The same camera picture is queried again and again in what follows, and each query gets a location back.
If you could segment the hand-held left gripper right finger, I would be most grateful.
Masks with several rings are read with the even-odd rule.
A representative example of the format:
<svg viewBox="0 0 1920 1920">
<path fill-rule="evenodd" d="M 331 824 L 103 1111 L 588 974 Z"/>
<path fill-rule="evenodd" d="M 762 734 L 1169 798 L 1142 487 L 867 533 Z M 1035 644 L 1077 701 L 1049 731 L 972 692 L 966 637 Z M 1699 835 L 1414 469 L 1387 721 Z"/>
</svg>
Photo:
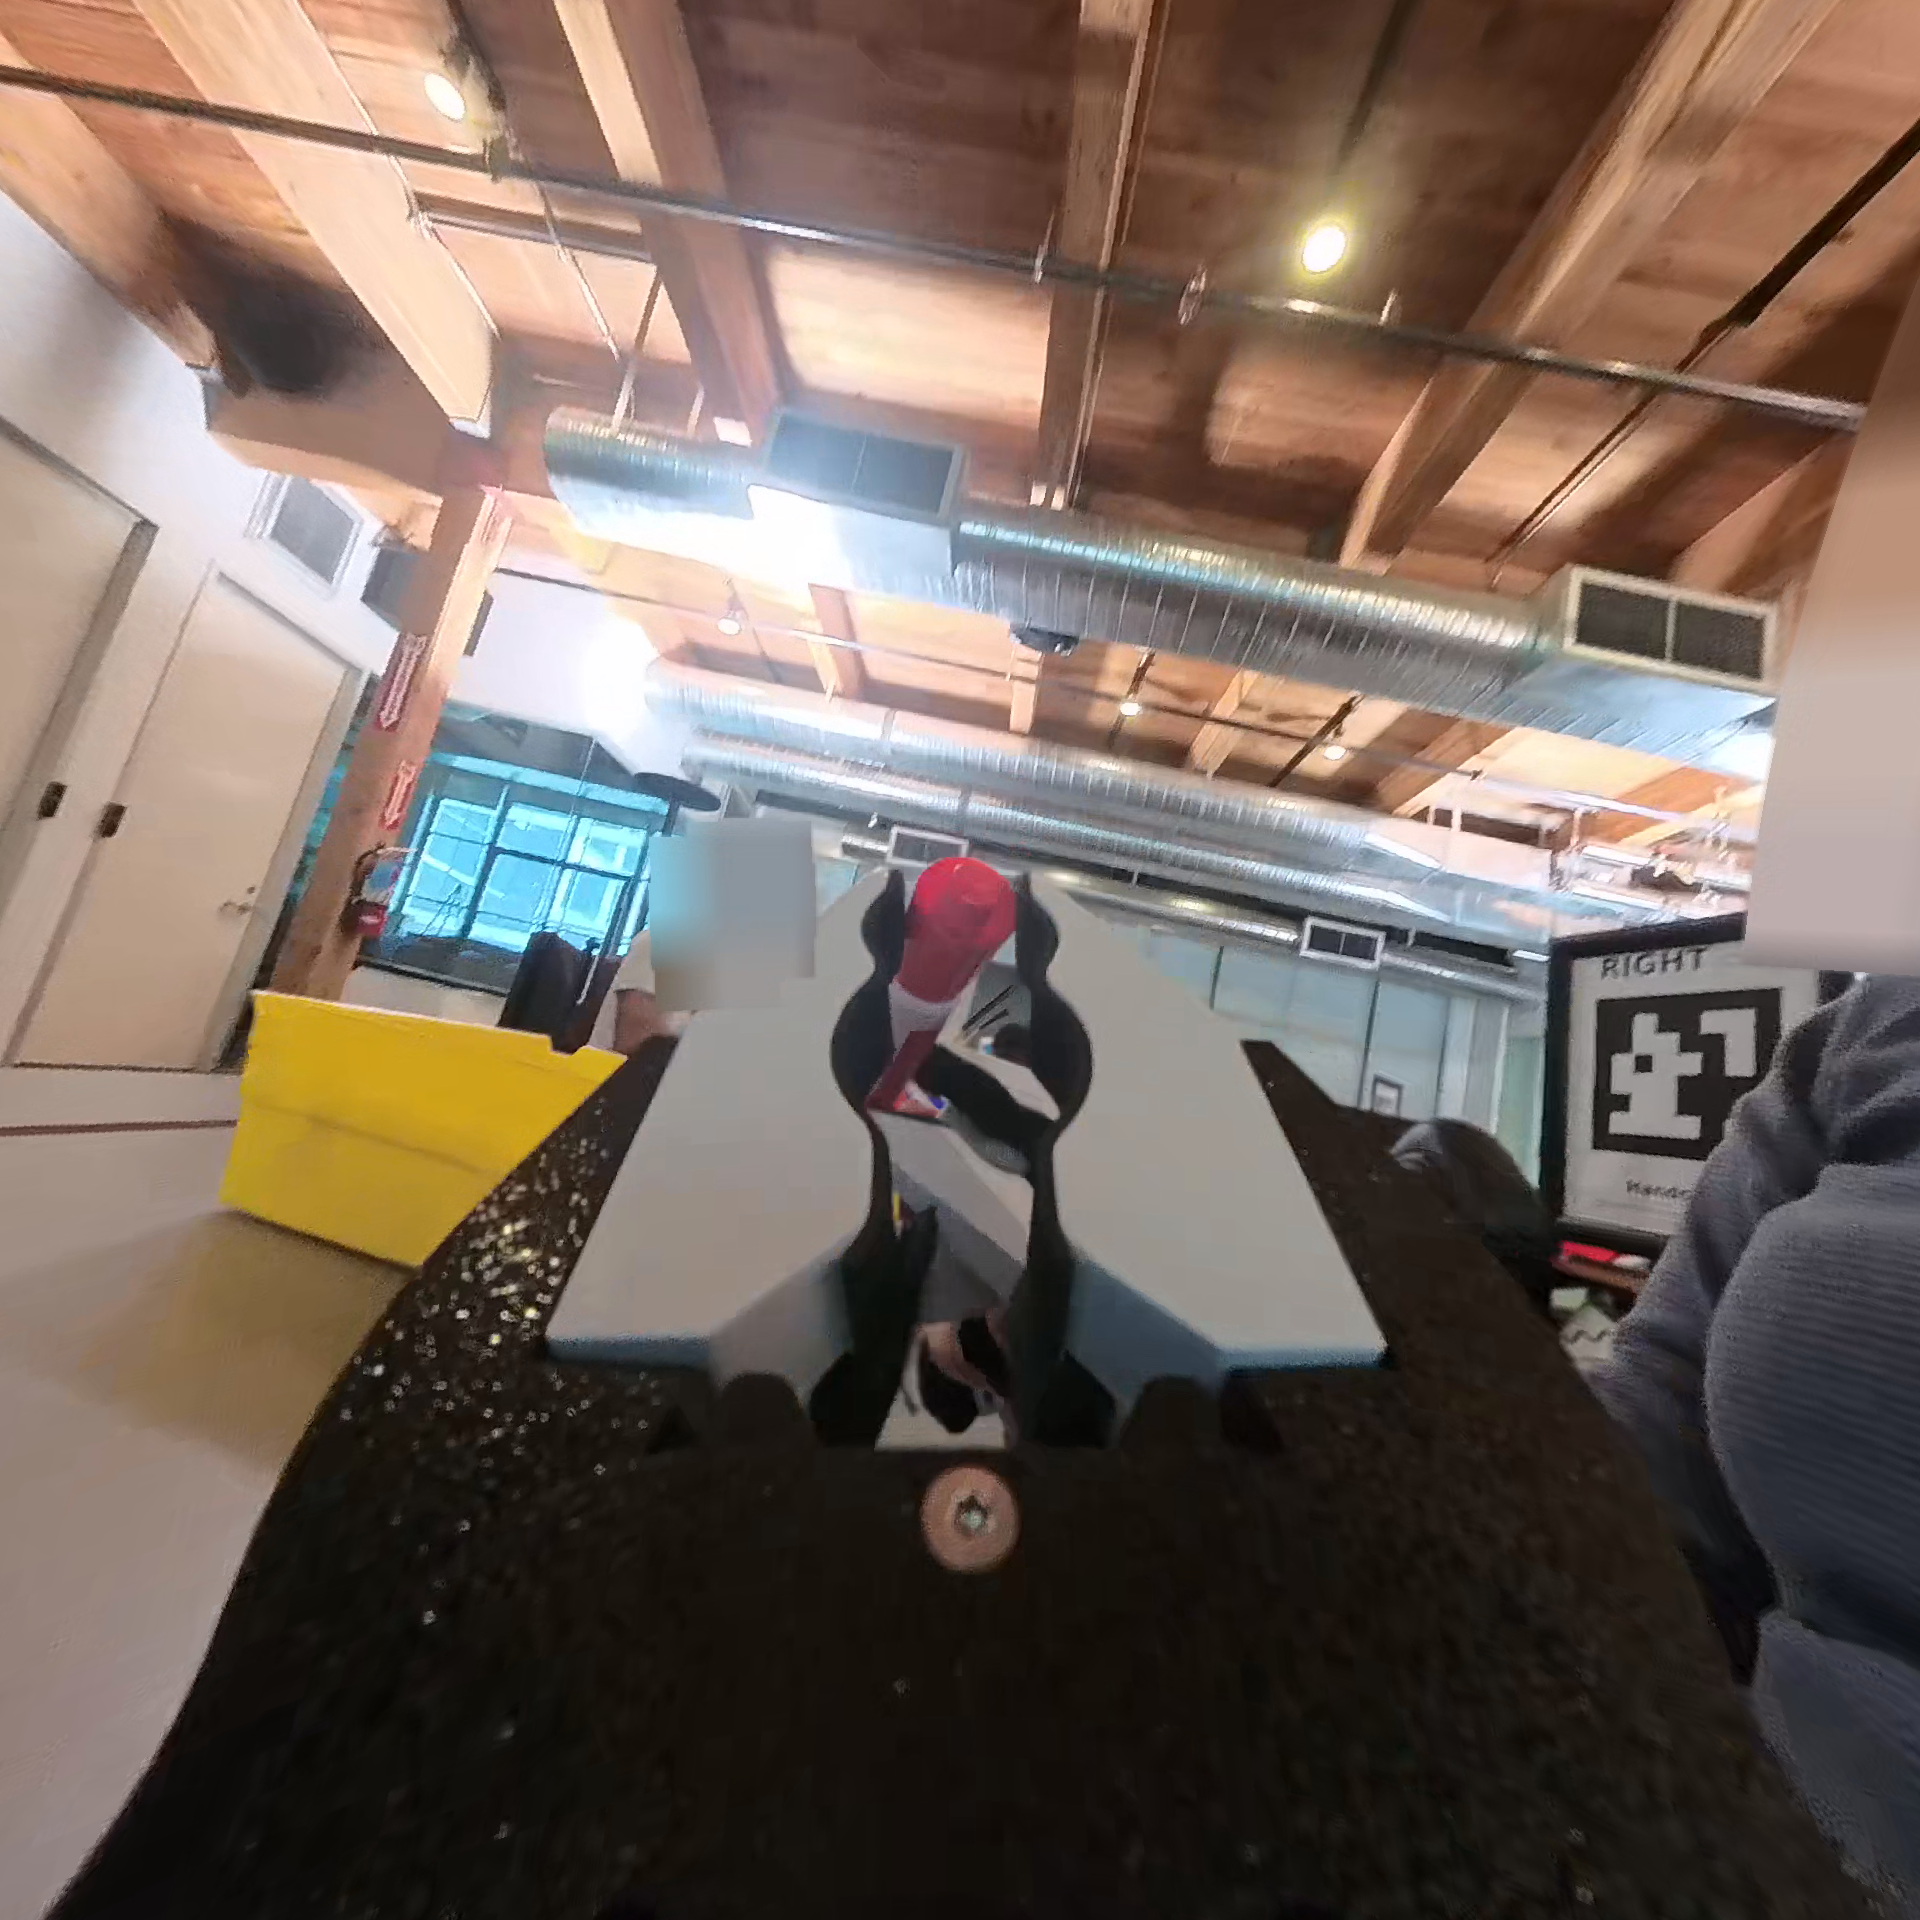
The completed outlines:
<svg viewBox="0 0 1920 1920">
<path fill-rule="evenodd" d="M 1046 876 L 1022 891 L 1022 983 L 1056 1115 L 1065 1354 L 1109 1395 L 1378 1368 L 1387 1329 L 1243 1030 Z"/>
</svg>

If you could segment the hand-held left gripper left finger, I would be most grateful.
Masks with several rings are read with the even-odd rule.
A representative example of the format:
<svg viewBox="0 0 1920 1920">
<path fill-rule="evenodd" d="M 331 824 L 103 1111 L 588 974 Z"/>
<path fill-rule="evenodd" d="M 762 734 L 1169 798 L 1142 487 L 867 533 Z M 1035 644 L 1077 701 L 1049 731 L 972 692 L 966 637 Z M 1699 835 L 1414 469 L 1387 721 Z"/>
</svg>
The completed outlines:
<svg viewBox="0 0 1920 1920">
<path fill-rule="evenodd" d="M 613 1176 L 548 1315 L 548 1354 L 580 1368 L 695 1368 L 713 1386 L 765 1371 L 814 1391 L 848 1345 L 840 1258 L 867 1224 L 874 1137 L 832 1078 L 832 1030 L 874 974 L 867 904 L 897 904 L 874 870 L 799 949 L 702 968 L 654 1100 Z"/>
</svg>

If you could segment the red capped marker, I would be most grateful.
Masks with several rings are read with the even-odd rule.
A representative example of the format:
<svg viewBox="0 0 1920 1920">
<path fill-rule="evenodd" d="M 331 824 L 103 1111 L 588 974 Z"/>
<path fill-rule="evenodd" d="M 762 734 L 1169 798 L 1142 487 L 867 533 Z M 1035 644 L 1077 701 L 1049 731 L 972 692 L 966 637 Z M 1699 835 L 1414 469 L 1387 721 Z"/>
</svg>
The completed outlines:
<svg viewBox="0 0 1920 1920">
<path fill-rule="evenodd" d="M 978 856 L 947 856 L 913 881 L 906 946 L 889 983 L 893 1053 L 867 1087 L 867 1115 L 893 1115 L 897 1097 L 934 1062 L 953 1011 L 972 1003 L 978 974 L 1015 936 L 1022 901 L 1015 881 Z"/>
</svg>

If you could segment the yellow plastic bin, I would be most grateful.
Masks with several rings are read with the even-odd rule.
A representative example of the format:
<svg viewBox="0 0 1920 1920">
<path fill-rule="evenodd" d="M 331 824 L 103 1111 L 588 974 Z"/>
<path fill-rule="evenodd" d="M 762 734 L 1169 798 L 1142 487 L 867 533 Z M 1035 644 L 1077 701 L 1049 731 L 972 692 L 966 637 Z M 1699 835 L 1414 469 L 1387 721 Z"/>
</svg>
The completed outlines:
<svg viewBox="0 0 1920 1920">
<path fill-rule="evenodd" d="M 424 1266 L 620 1055 L 250 992 L 220 1207 Z"/>
</svg>

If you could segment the person's right forearm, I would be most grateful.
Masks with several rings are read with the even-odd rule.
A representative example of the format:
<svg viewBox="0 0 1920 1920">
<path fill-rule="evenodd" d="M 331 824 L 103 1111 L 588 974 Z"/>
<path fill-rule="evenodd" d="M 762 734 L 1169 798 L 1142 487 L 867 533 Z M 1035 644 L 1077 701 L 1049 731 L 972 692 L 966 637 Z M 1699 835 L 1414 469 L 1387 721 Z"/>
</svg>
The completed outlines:
<svg viewBox="0 0 1920 1920">
<path fill-rule="evenodd" d="M 1816 1005 L 1699 1164 L 1613 1360 L 1790 1787 L 1920 1902 L 1920 983 Z"/>
</svg>

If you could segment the person's right hand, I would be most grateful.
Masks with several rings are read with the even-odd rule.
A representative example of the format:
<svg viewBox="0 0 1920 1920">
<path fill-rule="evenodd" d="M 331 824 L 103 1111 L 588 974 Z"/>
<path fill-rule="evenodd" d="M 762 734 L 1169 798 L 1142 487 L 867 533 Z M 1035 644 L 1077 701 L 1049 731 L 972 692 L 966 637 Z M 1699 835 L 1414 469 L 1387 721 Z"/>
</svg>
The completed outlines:
<svg viewBox="0 0 1920 1920">
<path fill-rule="evenodd" d="M 966 1434 L 984 1414 L 1006 1414 L 1015 1368 L 1000 1345 L 1000 1312 L 966 1320 L 925 1320 L 913 1343 L 913 1401 Z"/>
</svg>

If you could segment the black office chair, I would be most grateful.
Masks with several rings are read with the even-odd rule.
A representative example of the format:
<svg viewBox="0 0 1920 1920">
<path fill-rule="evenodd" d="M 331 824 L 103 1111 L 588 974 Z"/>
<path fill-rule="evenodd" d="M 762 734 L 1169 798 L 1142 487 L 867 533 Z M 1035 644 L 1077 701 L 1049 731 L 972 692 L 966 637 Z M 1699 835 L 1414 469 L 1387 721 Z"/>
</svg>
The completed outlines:
<svg viewBox="0 0 1920 1920">
<path fill-rule="evenodd" d="M 1472 1118 L 1414 1118 L 1393 1157 L 1528 1289 L 1553 1289 L 1553 1216 L 1523 1164 Z"/>
<path fill-rule="evenodd" d="M 588 1053 L 591 1025 L 613 1003 L 620 949 L 572 946 L 563 931 L 534 931 L 507 974 L 496 1030 L 534 1030 L 551 1053 Z"/>
</svg>

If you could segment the paned window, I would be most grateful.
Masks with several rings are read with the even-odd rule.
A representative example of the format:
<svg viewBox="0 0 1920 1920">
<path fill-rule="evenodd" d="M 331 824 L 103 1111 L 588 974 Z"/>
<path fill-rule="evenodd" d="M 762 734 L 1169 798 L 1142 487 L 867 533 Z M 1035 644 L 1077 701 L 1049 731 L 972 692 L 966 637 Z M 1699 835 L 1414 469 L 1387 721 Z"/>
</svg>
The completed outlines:
<svg viewBox="0 0 1920 1920">
<path fill-rule="evenodd" d="M 648 904 L 662 808 L 563 791 L 425 791 L 397 881 L 384 949 L 412 962 L 522 960 L 551 931 L 591 960 L 632 946 Z"/>
</svg>

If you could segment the large black white tag sign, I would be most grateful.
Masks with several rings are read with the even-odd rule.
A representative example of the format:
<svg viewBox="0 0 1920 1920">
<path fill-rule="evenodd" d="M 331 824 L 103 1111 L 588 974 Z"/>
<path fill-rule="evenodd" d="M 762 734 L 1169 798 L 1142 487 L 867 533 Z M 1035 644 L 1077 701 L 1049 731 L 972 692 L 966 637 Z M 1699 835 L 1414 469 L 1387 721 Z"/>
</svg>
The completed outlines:
<svg viewBox="0 0 1920 1920">
<path fill-rule="evenodd" d="M 1574 1239 L 1663 1251 L 1733 1111 L 1844 974 L 1747 962 L 1743 915 L 1549 946 L 1542 1205 Z"/>
</svg>

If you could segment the white double door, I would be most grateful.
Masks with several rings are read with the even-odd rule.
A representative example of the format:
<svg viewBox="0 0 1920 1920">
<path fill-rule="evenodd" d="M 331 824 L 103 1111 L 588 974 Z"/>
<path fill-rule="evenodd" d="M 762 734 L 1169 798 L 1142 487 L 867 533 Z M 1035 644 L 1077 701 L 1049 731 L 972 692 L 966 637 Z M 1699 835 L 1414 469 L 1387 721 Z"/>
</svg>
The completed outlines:
<svg viewBox="0 0 1920 1920">
<path fill-rule="evenodd" d="M 141 508 L 4 419 L 4 1071 L 208 1071 L 361 692 L 259 471 Z"/>
</svg>

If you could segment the thin metal ceiling pipe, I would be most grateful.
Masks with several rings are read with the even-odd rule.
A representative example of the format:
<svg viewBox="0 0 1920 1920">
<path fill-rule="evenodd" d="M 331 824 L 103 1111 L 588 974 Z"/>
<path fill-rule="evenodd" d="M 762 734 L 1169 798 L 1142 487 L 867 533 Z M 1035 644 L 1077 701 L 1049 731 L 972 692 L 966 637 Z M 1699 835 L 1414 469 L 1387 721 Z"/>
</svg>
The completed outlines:
<svg viewBox="0 0 1920 1920">
<path fill-rule="evenodd" d="M 1081 257 L 1065 257 L 1046 247 L 1000 249 L 1000 247 L 959 247 L 959 240 L 918 240 L 918 236 L 884 236 L 884 227 L 786 221 L 786 212 L 735 208 L 717 198 L 688 198 L 688 187 L 662 187 L 662 182 L 543 169 L 528 158 L 444 154 L 444 144 L 392 138 L 392 133 L 364 133 L 364 126 L 321 126 L 321 120 L 264 113 L 264 109 L 220 109 L 220 99 L 191 99 L 191 96 L 160 96 L 160 89 L 74 85 L 74 77 L 51 77 L 30 62 L 4 62 L 0 89 L 64 99 L 64 109 L 149 113 L 149 120 L 250 133 L 250 138 L 308 144 L 308 154 L 392 158 L 392 165 L 516 182 L 516 187 L 543 187 L 543 198 L 613 201 L 613 208 L 634 208 L 654 221 L 695 221 L 695 227 L 755 236 L 755 240 L 782 240 L 782 247 L 814 247 L 814 249 L 853 249 L 853 257 L 918 265 L 918 270 L 978 270 L 978 279 L 1022 279 L 1022 281 L 1046 281 L 1046 290 L 1088 290 L 1088 295 L 1117 295 L 1117 304 L 1142 304 L 1142 311 L 1169 311 L 1174 323 L 1222 312 L 1222 323 L 1258 323 L 1258 329 L 1316 329 L 1316 334 L 1341 334 L 1341 343 L 1430 354 L 1435 363 L 1494 363 L 1494 370 L 1606 387 L 1606 391 L 1635 391 L 1635 396 L 1717 403 L 1717 408 L 1743 408 L 1743 416 L 1771 416 L 1771 419 L 1795 419 L 1795 428 L 1821 428 L 1821 436 L 1861 428 L 1861 403 L 1844 403 L 1844 396 L 1735 387 L 1735 379 L 1671 370 L 1671 363 L 1635 363 L 1635 361 L 1587 361 L 1587 354 L 1562 354 L 1562 348 L 1523 348 L 1523 343 L 1430 329 L 1430 323 L 1387 323 L 1375 311 L 1341 311 L 1341 304 L 1316 304 L 1316 295 L 1250 295 L 1250 290 L 1228 290 L 1203 270 L 1152 279 L 1152 270 L 1119 270 L 1119 265 L 1081 265 Z"/>
</svg>

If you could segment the silver ventilation duct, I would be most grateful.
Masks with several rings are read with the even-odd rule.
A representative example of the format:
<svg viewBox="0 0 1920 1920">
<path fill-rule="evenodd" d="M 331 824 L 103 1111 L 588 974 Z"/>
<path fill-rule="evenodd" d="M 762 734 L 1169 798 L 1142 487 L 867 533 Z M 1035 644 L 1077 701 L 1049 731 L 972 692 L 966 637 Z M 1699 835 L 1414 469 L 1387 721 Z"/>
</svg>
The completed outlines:
<svg viewBox="0 0 1920 1920">
<path fill-rule="evenodd" d="M 1528 936 L 1574 931 L 1582 915 L 1549 891 L 1549 856 L 1472 856 L 1445 834 L 1393 824 L 1360 808 L 1211 781 L 1131 756 L 1065 749 L 1015 731 L 939 727 L 897 704 L 842 704 L 799 688 L 733 680 L 679 661 L 648 661 L 648 714 L 733 749 L 786 749 L 906 781 L 947 781 L 987 798 L 1027 798 L 1100 824 L 1169 834 L 1243 856 L 1322 861 L 1334 876 L 1430 881 L 1443 901 L 1523 928 Z"/>
<path fill-rule="evenodd" d="M 1696 769 L 1775 731 L 1775 613 L 1562 569 L 1528 596 L 966 493 L 966 454 L 782 416 L 765 445 L 551 408 L 551 505 L 580 533 L 747 578 L 978 613 L 1006 627 L 1341 688 Z"/>
</svg>

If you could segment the wooden post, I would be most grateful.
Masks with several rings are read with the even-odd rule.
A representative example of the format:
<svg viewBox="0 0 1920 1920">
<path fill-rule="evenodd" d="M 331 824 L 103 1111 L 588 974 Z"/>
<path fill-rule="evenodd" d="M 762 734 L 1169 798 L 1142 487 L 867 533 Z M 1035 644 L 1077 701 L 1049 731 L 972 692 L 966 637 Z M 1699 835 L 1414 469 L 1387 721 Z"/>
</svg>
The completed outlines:
<svg viewBox="0 0 1920 1920">
<path fill-rule="evenodd" d="M 507 505 L 496 487 L 454 487 L 440 500 L 433 533 L 404 592 L 392 667 L 355 734 L 308 891 L 281 931 L 269 992 L 337 1003 L 370 928 L 370 904 L 361 904 L 364 881 L 404 846 L 505 539 Z"/>
</svg>

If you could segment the wall vent grille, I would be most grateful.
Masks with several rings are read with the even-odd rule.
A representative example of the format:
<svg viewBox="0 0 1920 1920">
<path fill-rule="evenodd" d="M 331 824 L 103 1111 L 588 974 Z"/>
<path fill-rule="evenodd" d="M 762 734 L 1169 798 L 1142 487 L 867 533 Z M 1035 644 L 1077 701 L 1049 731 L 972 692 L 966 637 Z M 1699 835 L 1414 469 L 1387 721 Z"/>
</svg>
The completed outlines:
<svg viewBox="0 0 1920 1920">
<path fill-rule="evenodd" d="M 364 519 L 361 519 L 361 505 L 344 505 L 337 493 L 330 493 L 316 481 L 264 471 L 245 533 L 259 547 L 269 547 L 277 563 L 290 563 L 321 592 L 337 592 L 337 578 L 364 539 Z"/>
</svg>

